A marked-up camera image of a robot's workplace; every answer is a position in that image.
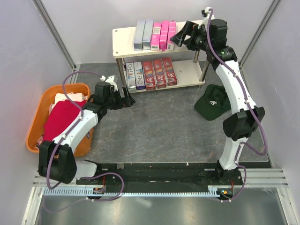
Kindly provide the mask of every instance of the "shelf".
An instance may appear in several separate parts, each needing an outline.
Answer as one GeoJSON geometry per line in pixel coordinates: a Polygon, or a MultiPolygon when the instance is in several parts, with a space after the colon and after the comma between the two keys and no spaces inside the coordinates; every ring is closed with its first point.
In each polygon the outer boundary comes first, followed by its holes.
{"type": "MultiPolygon", "coordinates": [[[[193,21],[197,24],[202,23],[202,20],[193,21]]],[[[177,32],[182,29],[186,22],[177,22],[176,29],[177,32]]],[[[127,28],[118,28],[112,30],[112,54],[115,59],[134,57],[134,56],[143,56],[143,55],[154,55],[162,53],[177,53],[188,51],[185,46],[178,47],[175,46],[174,50],[165,50],[165,51],[152,51],[152,50],[143,50],[143,51],[134,51],[133,49],[133,40],[135,37],[136,27],[127,27],[127,28]]]]}
{"type": "MultiPolygon", "coordinates": [[[[205,82],[200,82],[200,76],[202,74],[199,63],[194,63],[193,60],[184,60],[172,62],[175,74],[178,79],[177,85],[167,86],[166,88],[160,88],[155,90],[165,90],[171,88],[182,88],[189,86],[203,85],[205,82]]],[[[149,90],[136,90],[129,91],[130,93],[145,92],[149,90]]]]}

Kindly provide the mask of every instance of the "baseball cap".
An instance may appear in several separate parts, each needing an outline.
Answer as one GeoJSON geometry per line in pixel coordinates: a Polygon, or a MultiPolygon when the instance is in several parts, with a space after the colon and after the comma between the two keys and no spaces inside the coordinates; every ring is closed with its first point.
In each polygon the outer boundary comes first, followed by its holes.
{"type": "Polygon", "coordinates": [[[230,101],[225,88],[215,84],[208,85],[204,95],[196,102],[195,109],[209,121],[230,110],[230,101]]]}

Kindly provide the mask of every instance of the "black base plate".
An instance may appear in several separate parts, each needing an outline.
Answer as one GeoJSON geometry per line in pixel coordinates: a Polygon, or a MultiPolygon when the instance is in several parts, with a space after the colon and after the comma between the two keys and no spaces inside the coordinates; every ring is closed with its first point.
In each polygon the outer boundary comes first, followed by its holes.
{"type": "MultiPolygon", "coordinates": [[[[241,163],[248,168],[270,168],[263,163],[241,163]]],[[[207,192],[208,185],[231,185],[231,180],[220,183],[215,178],[216,163],[125,163],[98,164],[97,175],[106,172],[118,173],[125,182],[124,193],[176,193],[207,192]]],[[[242,179],[233,178],[235,185],[241,185],[242,179]]],[[[97,180],[78,180],[78,185],[101,185],[102,178],[97,180]]],[[[113,176],[105,177],[106,190],[119,192],[121,181],[113,176]]]]}

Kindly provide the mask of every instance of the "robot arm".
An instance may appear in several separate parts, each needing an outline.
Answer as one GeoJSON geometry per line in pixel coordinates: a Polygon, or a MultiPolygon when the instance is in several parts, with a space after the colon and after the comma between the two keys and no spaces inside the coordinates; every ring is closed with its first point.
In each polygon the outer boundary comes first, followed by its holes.
{"type": "Polygon", "coordinates": [[[38,164],[38,172],[41,176],[47,176],[49,162],[57,144],[55,155],[59,154],[59,157],[53,158],[50,165],[50,179],[68,184],[74,178],[91,177],[95,174],[97,168],[95,163],[75,162],[76,147],[88,131],[101,121],[108,110],[130,107],[135,103],[126,87],[123,87],[125,97],[121,97],[114,79],[114,76],[108,79],[102,77],[101,82],[95,86],[93,101],[83,106],[83,114],[80,112],[77,118],[51,142],[42,142],[38,164]]]}
{"type": "MultiPolygon", "coordinates": [[[[228,98],[230,100],[232,116],[227,118],[223,122],[223,130],[226,134],[226,143],[223,151],[223,155],[217,162],[217,177],[222,180],[226,180],[226,177],[232,176],[237,169],[237,164],[243,147],[242,143],[245,143],[251,136],[252,132],[258,127],[254,117],[252,116],[248,106],[253,109],[259,121],[261,121],[265,115],[263,107],[257,107],[253,99],[251,98],[242,76],[240,74],[239,64],[234,50],[226,45],[227,38],[227,22],[220,19],[214,19],[211,14],[210,7],[207,7],[202,11],[202,15],[205,17],[203,23],[197,24],[191,21],[187,21],[181,31],[175,36],[171,37],[171,40],[178,46],[186,45],[189,50],[193,51],[205,51],[207,55],[206,65],[212,65],[217,75],[220,77],[228,98]],[[207,24],[208,18],[211,16],[210,21],[210,43],[217,54],[217,56],[225,62],[234,72],[233,74],[224,65],[220,64],[215,55],[210,50],[209,41],[207,38],[207,24]]],[[[203,70],[202,76],[205,77],[206,69],[203,70]]]]}

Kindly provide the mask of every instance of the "gray floor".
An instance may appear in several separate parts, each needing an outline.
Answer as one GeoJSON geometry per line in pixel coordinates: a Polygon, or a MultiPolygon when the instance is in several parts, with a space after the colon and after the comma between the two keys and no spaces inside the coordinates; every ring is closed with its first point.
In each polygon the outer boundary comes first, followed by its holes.
{"type": "MultiPolygon", "coordinates": [[[[49,210],[83,197],[44,196],[49,210]]],[[[122,197],[83,201],[59,213],[40,209],[42,225],[286,225],[275,188],[244,189],[231,203],[200,197],[122,197]]]]}
{"type": "MultiPolygon", "coordinates": [[[[120,77],[116,63],[82,64],[80,70],[120,77]]],[[[88,84],[92,93],[98,81],[96,76],[89,74],[79,74],[77,78],[77,83],[88,84]]],[[[95,127],[91,151],[83,158],[100,163],[216,162],[225,145],[222,122],[230,112],[214,121],[206,121],[195,111],[194,104],[208,84],[222,85],[212,68],[202,88],[132,94],[136,104],[109,111],[95,127]]],[[[258,131],[249,143],[262,150],[258,131]]],[[[242,162],[267,160],[267,156],[257,156],[247,148],[240,157],[242,162]]]]}

